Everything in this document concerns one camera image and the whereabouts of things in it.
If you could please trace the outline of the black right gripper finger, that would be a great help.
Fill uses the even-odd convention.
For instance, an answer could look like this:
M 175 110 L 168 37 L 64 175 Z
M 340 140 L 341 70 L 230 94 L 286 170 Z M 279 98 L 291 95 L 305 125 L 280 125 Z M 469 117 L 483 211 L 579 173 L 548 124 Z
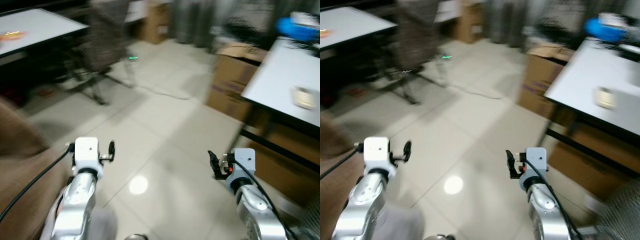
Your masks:
M 509 177 L 511 179 L 518 179 L 519 172 L 517 171 L 517 168 L 515 166 L 514 154 L 510 150 L 506 150 L 505 153 L 507 156 L 507 168 L 509 170 Z
M 208 150 L 207 153 L 209 156 L 209 164 L 213 171 L 213 178 L 217 180 L 222 179 L 222 171 L 218 157 L 211 150 Z

